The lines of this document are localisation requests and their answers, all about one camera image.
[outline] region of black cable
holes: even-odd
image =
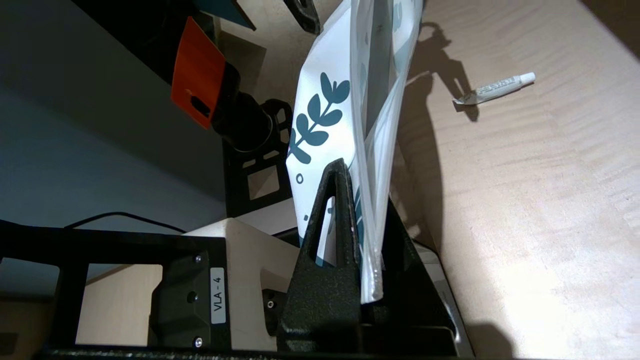
[[[80,225],[85,225],[88,222],[92,222],[92,221],[98,220],[100,218],[112,217],[113,215],[120,215],[121,217],[129,217],[129,218],[133,218],[133,219],[136,219],[136,220],[139,220],[139,221],[148,222],[150,224],[154,224],[154,225],[166,227],[167,229],[175,230],[175,231],[177,231],[179,233],[182,233],[182,234],[186,233],[185,230],[182,230],[179,227],[175,227],[175,226],[171,226],[171,225],[168,225],[168,224],[164,224],[162,222],[158,222],[158,221],[150,220],[150,219],[147,219],[147,218],[139,217],[138,215],[124,213],[122,211],[114,211],[112,213],[104,213],[104,214],[100,214],[100,215],[95,215],[94,217],[90,217],[90,218],[86,218],[84,220],[80,220],[78,222],[74,222],[73,224],[67,225],[64,228],[65,229],[73,229],[73,228],[76,228],[76,227],[78,227]]]

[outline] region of label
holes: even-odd
[[[211,323],[227,322],[227,294],[225,294],[225,268],[210,268]]]

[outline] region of plastic bag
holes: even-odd
[[[363,304],[383,296],[381,250],[393,151],[421,15],[420,0],[344,0],[324,24],[298,80],[287,171],[300,242],[325,166],[343,158],[353,185]],[[370,58],[376,64],[372,79]],[[335,264],[332,205],[329,200],[319,265]]]

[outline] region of table surface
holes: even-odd
[[[636,56],[576,0],[428,0],[408,78],[392,198],[433,238],[477,355],[636,358]]]

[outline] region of black triangular holder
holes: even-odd
[[[316,254],[335,197],[335,266]],[[384,297],[360,304],[361,254],[349,170],[324,169],[278,324],[278,351],[455,356],[455,326],[391,201],[382,257]]]

